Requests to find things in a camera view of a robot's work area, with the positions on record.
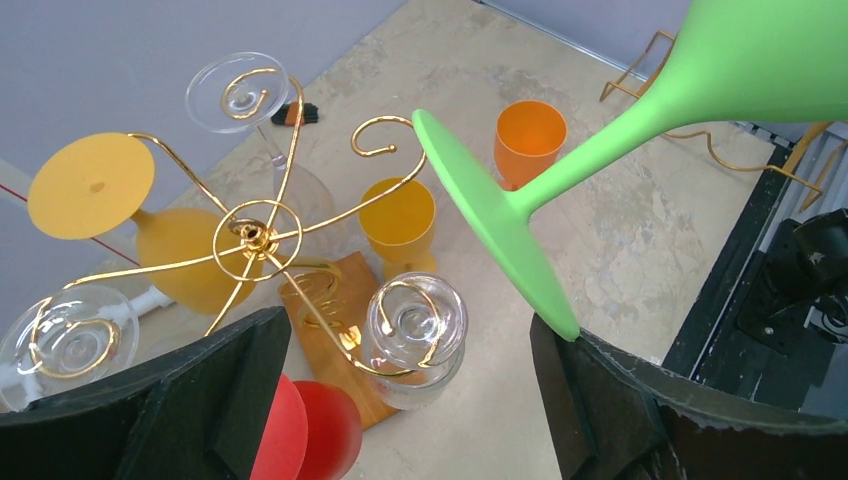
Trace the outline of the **ribbed clear wine glass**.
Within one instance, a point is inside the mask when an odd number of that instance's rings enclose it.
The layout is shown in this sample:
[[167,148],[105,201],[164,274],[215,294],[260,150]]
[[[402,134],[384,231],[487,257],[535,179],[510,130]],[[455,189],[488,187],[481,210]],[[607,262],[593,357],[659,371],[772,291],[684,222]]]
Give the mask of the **ribbed clear wine glass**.
[[259,135],[265,149],[260,158],[273,173],[271,196],[277,195],[288,174],[282,202],[299,215],[303,225],[312,226],[337,214],[335,200],[313,172],[289,160],[288,152],[271,133],[273,115],[295,100],[296,89],[283,66],[259,52],[234,53],[206,65],[185,94],[190,117],[204,129]]

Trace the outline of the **yellow plastic goblet front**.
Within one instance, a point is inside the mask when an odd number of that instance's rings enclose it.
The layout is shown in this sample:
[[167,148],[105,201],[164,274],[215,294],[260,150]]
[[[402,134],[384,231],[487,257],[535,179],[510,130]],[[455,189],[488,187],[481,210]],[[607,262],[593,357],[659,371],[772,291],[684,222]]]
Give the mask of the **yellow plastic goblet front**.
[[88,239],[132,220],[141,266],[199,261],[149,273],[164,295],[204,315],[219,313],[227,300],[243,302],[254,285],[238,287],[210,257],[213,250],[237,246],[237,236],[217,232],[221,216],[212,211],[143,211],[154,176],[153,154],[141,140],[118,132],[93,134],[66,145],[41,167],[29,188],[28,213],[39,230],[64,240]]

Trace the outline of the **green plastic cup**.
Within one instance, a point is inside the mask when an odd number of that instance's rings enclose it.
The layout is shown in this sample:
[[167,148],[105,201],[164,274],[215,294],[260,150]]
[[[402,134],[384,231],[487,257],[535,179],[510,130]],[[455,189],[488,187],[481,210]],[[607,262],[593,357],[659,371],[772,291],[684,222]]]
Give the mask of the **green plastic cup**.
[[515,191],[430,112],[412,115],[440,182],[510,282],[561,338],[579,337],[531,215],[667,131],[713,121],[806,123],[847,117],[843,1],[694,1],[654,83],[620,116]]

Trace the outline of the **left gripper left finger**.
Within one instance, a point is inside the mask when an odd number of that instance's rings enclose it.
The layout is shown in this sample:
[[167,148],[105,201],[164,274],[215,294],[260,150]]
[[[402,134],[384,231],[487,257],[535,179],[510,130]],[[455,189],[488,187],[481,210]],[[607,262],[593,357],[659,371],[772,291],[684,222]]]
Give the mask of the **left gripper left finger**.
[[246,479],[291,336],[282,307],[1,417],[5,479]]

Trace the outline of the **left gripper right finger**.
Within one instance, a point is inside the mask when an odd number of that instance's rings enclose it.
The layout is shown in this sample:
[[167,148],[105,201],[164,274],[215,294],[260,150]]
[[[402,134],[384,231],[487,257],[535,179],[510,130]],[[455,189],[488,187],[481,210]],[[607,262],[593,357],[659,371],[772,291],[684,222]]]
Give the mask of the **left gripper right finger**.
[[530,342],[564,479],[843,479],[847,424],[693,382],[534,317]]

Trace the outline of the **gold wire wine glass rack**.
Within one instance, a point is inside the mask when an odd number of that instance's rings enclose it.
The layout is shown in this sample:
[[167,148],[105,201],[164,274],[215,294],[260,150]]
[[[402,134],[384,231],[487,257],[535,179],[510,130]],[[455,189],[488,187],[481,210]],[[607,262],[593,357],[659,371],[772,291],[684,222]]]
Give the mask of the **gold wire wine glass rack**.
[[[296,102],[300,106],[302,106],[305,103],[303,89],[297,79],[292,76],[289,76],[289,79],[293,87],[296,89]],[[288,151],[290,161],[294,161],[294,156],[296,154],[299,135],[301,127],[303,125],[300,124],[300,121],[301,119],[298,118],[298,124],[293,126],[294,130],[292,132],[291,143]],[[352,350],[346,348],[348,346],[352,346],[352,344],[348,345],[349,342],[345,343],[348,340],[345,339],[344,336],[339,338],[332,337],[332,335],[334,334],[332,327],[336,326],[336,324],[327,323],[323,311],[318,309],[318,305],[323,306],[323,304],[316,304],[315,302],[313,302],[313,299],[310,298],[307,293],[301,288],[302,285],[298,282],[298,280],[300,280],[303,275],[294,277],[291,276],[290,271],[312,270],[315,272],[321,272],[323,275],[335,275],[335,283],[332,283],[331,285],[334,287],[337,286],[341,282],[342,277],[340,277],[340,273],[334,270],[336,269],[336,266],[333,262],[330,261],[322,263],[319,262],[319,260],[321,259],[317,257],[303,257],[301,259],[300,250],[302,249],[301,247],[304,243],[304,237],[306,237],[308,234],[312,234],[314,232],[325,229],[331,225],[335,225],[341,222],[342,220],[354,215],[355,213],[359,213],[359,211],[365,208],[366,206],[381,200],[389,194],[397,191],[399,188],[401,188],[401,186],[413,180],[426,164],[427,157],[423,151],[421,153],[420,159],[418,160],[417,164],[412,169],[412,171],[405,177],[402,177],[400,180],[397,180],[395,184],[392,184],[390,188],[388,188],[383,193],[380,193],[379,195],[371,199],[363,200],[360,204],[332,218],[323,220],[322,222],[318,222],[312,226],[304,226],[301,222],[299,215],[295,213],[295,211],[291,207],[282,202],[282,197],[285,194],[286,184],[288,182],[288,174],[285,174],[283,176],[281,187],[274,198],[256,199],[250,202],[243,202],[237,207],[230,209],[195,175],[195,172],[180,158],[180,156],[178,156],[175,151],[160,138],[143,132],[118,133],[125,133],[131,137],[137,138],[141,140],[146,146],[147,143],[156,145],[159,149],[161,149],[166,155],[171,158],[171,160],[196,185],[196,187],[201,191],[201,193],[203,193],[206,198],[208,198],[209,201],[211,201],[218,208],[218,210],[222,212],[219,214],[221,216],[221,219],[215,230],[217,232],[221,232],[226,227],[227,231],[232,231],[232,234],[236,235],[239,240],[237,246],[226,250],[213,250],[210,256],[211,259],[219,265],[221,271],[224,274],[230,275],[238,287],[242,287],[244,284],[264,282],[278,275],[286,276],[286,278],[288,279],[288,284],[291,285],[291,288],[294,290],[294,293],[298,296],[298,298],[301,299],[302,305],[311,309],[311,315],[314,318],[312,323],[325,330],[326,335],[330,336],[331,340],[335,342],[337,349],[339,349],[339,351],[346,356],[346,359],[352,365],[351,368],[357,368],[359,371],[363,372],[362,375],[369,374],[371,372],[371,370],[368,370],[364,364],[360,364],[358,360],[354,361],[354,358],[349,355]],[[262,222],[252,218],[242,219],[236,217],[237,211],[240,211],[241,209],[246,208],[249,205],[260,203],[268,204],[272,207],[271,216],[267,222]],[[289,231],[283,231],[280,233],[272,225],[280,209],[284,210],[290,217],[292,217],[292,220],[295,223],[294,229],[290,229]],[[296,241],[295,248],[292,253],[289,256],[277,254],[280,242],[283,240],[290,240],[292,238]],[[197,259],[192,259],[188,261],[157,265],[154,267],[140,266],[138,268],[130,270],[89,275],[76,279],[64,285],[62,287],[62,290],[75,286],[89,284],[92,282],[104,281],[107,279],[137,275],[147,276],[149,273],[152,272],[184,268],[190,265],[195,265],[198,262],[199,261]],[[248,276],[248,274],[259,272],[259,270],[253,272],[253,266],[260,265],[260,262],[276,265],[276,270],[266,275]],[[217,313],[218,315],[216,317],[216,320],[208,328],[205,334],[206,336],[208,336],[218,328],[223,318],[234,305],[236,304],[233,303],[233,301],[231,300],[227,300],[225,302],[223,308],[220,310],[219,313]]]

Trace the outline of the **red plastic goblet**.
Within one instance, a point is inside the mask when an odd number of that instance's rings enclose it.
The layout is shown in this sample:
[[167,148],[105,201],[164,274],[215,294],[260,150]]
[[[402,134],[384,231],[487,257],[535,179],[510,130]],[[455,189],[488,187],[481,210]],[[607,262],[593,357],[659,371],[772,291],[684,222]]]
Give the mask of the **red plastic goblet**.
[[346,392],[283,375],[250,477],[340,479],[353,467],[362,442],[360,415]]

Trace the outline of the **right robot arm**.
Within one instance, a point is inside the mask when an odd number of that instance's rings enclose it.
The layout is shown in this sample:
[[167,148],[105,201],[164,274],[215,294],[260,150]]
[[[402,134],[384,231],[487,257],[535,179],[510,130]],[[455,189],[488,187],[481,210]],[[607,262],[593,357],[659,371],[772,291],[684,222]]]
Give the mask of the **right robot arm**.
[[827,340],[847,342],[847,210],[804,222],[781,221],[757,261],[737,326],[761,344],[788,355],[812,310],[821,313]]

